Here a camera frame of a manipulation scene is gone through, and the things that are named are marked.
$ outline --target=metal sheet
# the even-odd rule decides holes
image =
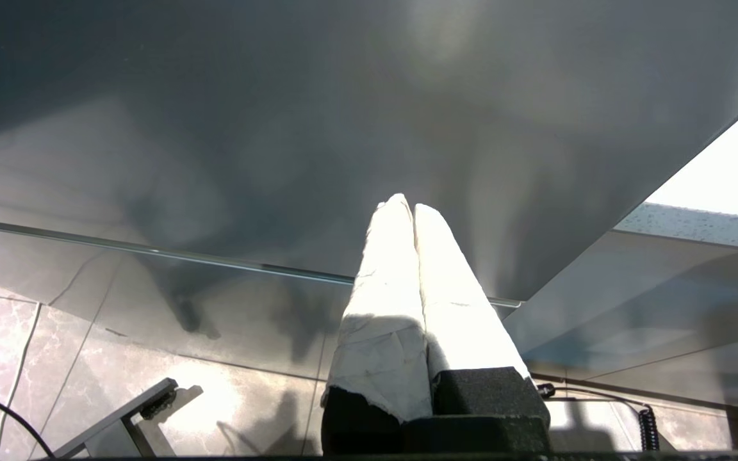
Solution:
[[[525,300],[737,117],[738,2],[0,3],[0,221],[88,236],[352,275],[401,191]]]

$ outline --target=black coiled cord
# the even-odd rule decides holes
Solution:
[[[659,432],[657,432],[657,418],[653,416],[653,409],[645,405],[637,416],[643,451],[659,451]]]
[[[571,391],[580,392],[582,394],[592,394],[592,396],[599,396],[605,399],[617,400],[618,402],[633,403],[633,405],[639,405],[644,407],[637,413],[639,420],[639,437],[642,440],[642,449],[644,451],[659,451],[659,432],[657,432],[657,418],[653,416],[653,408],[647,403],[642,403],[637,400],[626,399],[625,397],[612,396],[612,394],[604,394],[598,391],[592,391],[591,389],[581,389],[579,387],[554,387],[553,384],[541,384],[537,386],[537,392],[543,399],[548,399],[554,396],[557,391]]]

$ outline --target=black cable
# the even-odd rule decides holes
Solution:
[[[579,387],[554,387],[552,384],[543,384],[538,386],[541,396],[547,399],[554,395],[556,391],[580,392],[580,394],[591,394],[592,396],[603,397],[604,399],[617,400],[623,403],[633,403],[644,407],[637,413],[639,420],[639,440],[642,442],[644,451],[659,451],[659,432],[657,431],[657,418],[653,416],[653,408],[647,403],[639,400],[626,399],[625,397],[613,396],[613,394],[604,394],[603,392],[592,391],[591,389],[583,389]]]
[[[17,420],[17,422],[21,424],[21,426],[24,427],[24,429],[27,429],[27,432],[29,432],[30,435],[32,435],[32,437],[36,439],[36,441],[38,442],[38,445],[42,447],[42,449],[44,450],[44,453],[47,453],[48,458],[56,458],[56,455],[53,455],[53,451],[50,449],[49,446],[47,446],[46,443],[44,443],[44,439],[42,439],[41,435],[39,435],[38,432],[36,432],[36,430],[33,429],[33,426],[30,426],[29,422],[26,422],[24,418],[20,417],[17,412],[12,411],[8,407],[2,405],[2,403],[0,403],[0,410],[2,410],[3,412],[6,412],[8,416],[12,417],[14,420]]]

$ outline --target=white-wrapped leg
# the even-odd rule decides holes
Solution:
[[[379,204],[327,383],[361,394],[400,422],[431,416],[418,253],[400,193]]]
[[[418,204],[414,222],[430,379],[443,370],[500,367],[529,377],[445,219]]]

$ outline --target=floor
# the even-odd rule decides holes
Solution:
[[[127,280],[131,278],[114,277],[111,291],[124,289]],[[184,389],[175,411],[164,421],[142,427],[156,441],[159,455],[320,453],[319,402],[325,382],[316,377],[326,376],[325,364],[333,352],[327,336],[293,361],[310,361],[317,373],[309,377],[286,367],[264,371],[251,364],[232,365],[223,360],[223,351],[207,350],[202,359],[186,356],[146,341],[144,330],[117,330],[121,324],[110,322],[109,316],[106,321],[98,314],[85,320],[87,316],[72,312],[76,310],[39,305],[0,288],[0,401],[8,402],[18,379],[10,406],[41,431],[53,449],[162,378],[172,377]],[[138,315],[135,322],[145,325],[144,313]],[[167,331],[154,321],[147,322],[147,329]],[[213,353],[219,359],[213,359]],[[730,449],[724,412],[651,403],[664,449]],[[557,450],[641,449],[636,415],[627,405],[554,401],[548,408]],[[8,418],[0,459],[41,455],[29,435]]]

